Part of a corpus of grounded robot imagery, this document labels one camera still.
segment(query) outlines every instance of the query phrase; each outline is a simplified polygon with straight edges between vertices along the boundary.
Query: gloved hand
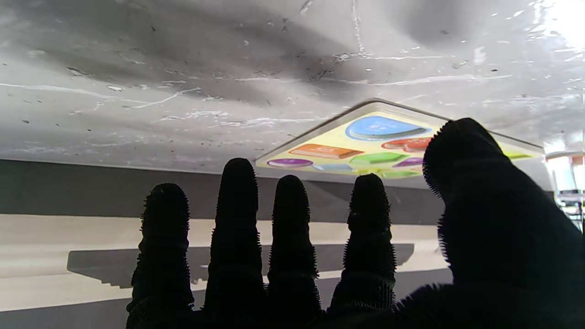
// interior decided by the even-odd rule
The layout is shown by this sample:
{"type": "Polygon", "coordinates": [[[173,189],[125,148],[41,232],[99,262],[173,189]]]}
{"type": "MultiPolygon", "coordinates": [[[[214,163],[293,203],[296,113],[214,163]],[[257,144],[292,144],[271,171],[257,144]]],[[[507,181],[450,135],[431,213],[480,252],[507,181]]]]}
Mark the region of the gloved hand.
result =
{"type": "Polygon", "coordinates": [[[191,311],[187,199],[174,184],[154,188],[145,205],[127,328],[307,328],[392,305],[395,254],[389,205],[377,176],[356,180],[345,270],[327,315],[314,282],[315,248],[309,240],[309,204],[301,181],[285,176],[277,185],[266,289],[256,229],[257,194],[252,165],[245,159],[228,162],[219,189],[205,303],[191,311]]]}

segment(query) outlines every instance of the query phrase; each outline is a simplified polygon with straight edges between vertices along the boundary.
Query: shape sorter puzzle board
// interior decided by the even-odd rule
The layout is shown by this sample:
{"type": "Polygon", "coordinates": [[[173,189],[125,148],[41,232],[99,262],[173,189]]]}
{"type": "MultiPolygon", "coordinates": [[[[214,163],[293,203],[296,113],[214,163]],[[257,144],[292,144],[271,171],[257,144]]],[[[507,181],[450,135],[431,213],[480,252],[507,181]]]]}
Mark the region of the shape sorter puzzle board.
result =
{"type": "MultiPolygon", "coordinates": [[[[442,118],[383,100],[367,101],[256,160],[256,166],[383,179],[422,174],[422,157],[442,118]]],[[[543,154],[542,148],[492,133],[512,160],[543,154]]]]}

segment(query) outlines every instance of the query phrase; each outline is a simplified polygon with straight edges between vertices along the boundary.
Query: scratch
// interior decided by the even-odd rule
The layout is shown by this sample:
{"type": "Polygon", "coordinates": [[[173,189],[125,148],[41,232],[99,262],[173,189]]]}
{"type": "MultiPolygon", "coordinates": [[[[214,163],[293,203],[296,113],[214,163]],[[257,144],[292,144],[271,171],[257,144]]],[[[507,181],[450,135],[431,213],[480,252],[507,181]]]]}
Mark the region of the scratch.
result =
{"type": "Polygon", "coordinates": [[[102,98],[104,100],[123,100],[123,101],[127,101],[127,102],[148,104],[148,102],[128,100],[126,98],[121,98],[121,97],[117,97],[117,96],[110,96],[110,95],[102,95],[102,94],[98,94],[97,92],[87,91],[87,90],[83,90],[83,89],[56,87],[53,85],[21,85],[21,84],[0,83],[0,87],[21,88],[21,89],[27,89],[27,90],[40,90],[40,91],[70,92],[72,94],[89,95],[89,96],[93,96],[93,97],[97,97],[97,98],[102,98]]]}
{"type": "Polygon", "coordinates": [[[565,61],[573,61],[573,60],[576,60],[576,59],[579,59],[579,58],[582,58],[582,57],[583,57],[583,54],[577,54],[577,55],[575,55],[575,56],[573,56],[573,57],[571,57],[569,59],[566,59],[565,61]]]}
{"type": "Polygon", "coordinates": [[[181,96],[181,95],[183,95],[186,92],[196,91],[196,90],[201,90],[201,88],[197,87],[197,88],[191,88],[191,89],[177,91],[172,96],[169,96],[169,97],[163,99],[162,101],[147,103],[147,104],[139,105],[139,106],[136,106],[136,107],[133,107],[133,108],[145,108],[145,107],[149,107],[149,106],[156,105],[156,104],[162,104],[164,102],[167,102],[169,100],[172,100],[173,98],[175,98],[177,96],[181,96]]]}
{"type": "Polygon", "coordinates": [[[258,126],[269,126],[272,127],[276,124],[280,123],[303,123],[303,122],[313,122],[313,121],[323,121],[329,118],[312,118],[312,119],[276,119],[276,118],[257,118],[257,119],[250,119],[245,121],[231,121],[231,122],[221,122],[219,125],[212,126],[227,126],[227,127],[258,127],[258,126]]]}
{"type": "Polygon", "coordinates": [[[313,0],[307,0],[301,7],[301,15],[305,15],[309,10],[309,7],[313,4],[313,0]]]}
{"type": "Polygon", "coordinates": [[[489,80],[499,80],[512,77],[512,74],[507,76],[496,76],[496,77],[478,77],[473,74],[464,74],[461,76],[434,76],[434,77],[426,77],[422,79],[416,80],[405,80],[405,81],[396,81],[391,83],[371,83],[368,80],[337,80],[333,78],[322,78],[321,80],[325,81],[333,81],[339,83],[346,83],[346,84],[356,84],[356,85],[375,85],[375,86],[386,86],[386,85],[413,85],[413,84],[422,84],[422,83],[436,83],[436,82],[448,82],[448,81],[476,81],[476,82],[485,82],[489,80]]]}
{"type": "Polygon", "coordinates": [[[447,57],[447,56],[362,57],[362,59],[403,60],[403,59],[442,59],[445,57],[447,57]]]}
{"type": "Polygon", "coordinates": [[[421,97],[425,97],[425,96],[426,96],[426,94],[416,95],[416,96],[413,96],[413,97],[406,98],[404,100],[400,100],[398,102],[399,103],[402,103],[402,102],[412,101],[412,100],[415,100],[415,99],[418,99],[418,98],[421,98],[421,97]]]}
{"type": "Polygon", "coordinates": [[[362,44],[362,32],[360,30],[360,18],[357,15],[357,0],[352,0],[352,15],[353,15],[353,28],[356,31],[357,46],[360,55],[365,56],[365,48],[362,44]]]}

